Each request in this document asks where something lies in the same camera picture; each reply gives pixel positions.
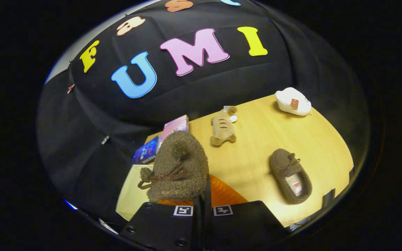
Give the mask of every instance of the letter u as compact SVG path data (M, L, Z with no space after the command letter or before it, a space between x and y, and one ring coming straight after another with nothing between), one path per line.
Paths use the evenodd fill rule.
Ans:
M142 97L155 87L157 76L155 70L147 60L147 55L148 53L144 51L131 59L131 64L137 64L145 76L145 81L142 84L135 85L133 81L131 81L128 73L126 73L128 67L125 65L118 68L111 76L111 80L115 81L123 93L129 98Z

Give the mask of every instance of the plush toy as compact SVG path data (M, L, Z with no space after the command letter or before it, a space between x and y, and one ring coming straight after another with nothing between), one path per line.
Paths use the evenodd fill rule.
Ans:
M292 87L277 91L276 99L280 110L284 112L305 116L311 111L311 102L301 92Z
M214 127L215 136L210 137L210 143L214 146L220 146L224 141L235 142L235 130L233 129L230 116L237 112L235 106L230 106L227 111L221 110L217 116L212 118L211 124Z
M137 186L150 188L150 202L191 200L204 192L208 174L207 156L199 141L188 132L176 131L162 142L153 170L141 169Z

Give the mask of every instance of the letter m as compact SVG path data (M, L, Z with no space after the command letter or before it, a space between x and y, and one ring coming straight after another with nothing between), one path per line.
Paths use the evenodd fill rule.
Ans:
M198 66L204 64L204 50L207 52L207 62L216 63L229 58L229 54L224 52L215 38L214 29L202 29L195 33L195 44L191 45L179 38L172 38L161 44L162 50L167 50L172 56L176 67L177 76L184 76L194 69L193 65L187 64L184 57L194 62Z

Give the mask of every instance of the pom-pom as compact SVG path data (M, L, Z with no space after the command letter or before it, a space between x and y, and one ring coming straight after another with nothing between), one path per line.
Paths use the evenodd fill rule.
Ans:
M172 147L172 156L175 159L180 159L187 154L188 147L183 141L176 141Z
M146 181L153 175L153 171L150 168L143 167L141 169L141 180Z

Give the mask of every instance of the blue box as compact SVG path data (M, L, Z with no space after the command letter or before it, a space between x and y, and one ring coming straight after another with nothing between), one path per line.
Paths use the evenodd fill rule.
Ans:
M148 164L156 158L156 147L158 145L159 136L156 136L145 145L136 150L133 156L133 164Z

